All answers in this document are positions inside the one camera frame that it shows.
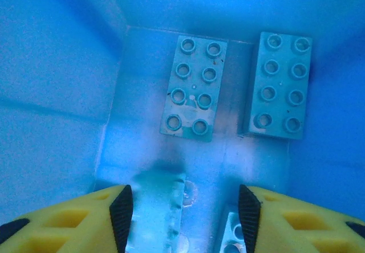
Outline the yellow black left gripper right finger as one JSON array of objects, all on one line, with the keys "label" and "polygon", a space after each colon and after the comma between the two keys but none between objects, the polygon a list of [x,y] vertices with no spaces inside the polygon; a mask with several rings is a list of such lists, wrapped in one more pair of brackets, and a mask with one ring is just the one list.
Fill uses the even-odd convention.
[{"label": "yellow black left gripper right finger", "polygon": [[364,222],[256,186],[240,185],[247,252],[364,252]]}]

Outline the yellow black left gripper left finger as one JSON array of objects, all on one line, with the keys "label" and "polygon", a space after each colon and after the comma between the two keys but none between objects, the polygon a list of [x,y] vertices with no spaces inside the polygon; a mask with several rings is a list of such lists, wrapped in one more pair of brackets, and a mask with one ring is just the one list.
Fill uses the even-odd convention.
[{"label": "yellow black left gripper left finger", "polygon": [[132,214],[131,186],[112,186],[1,225],[1,252],[126,252]]}]

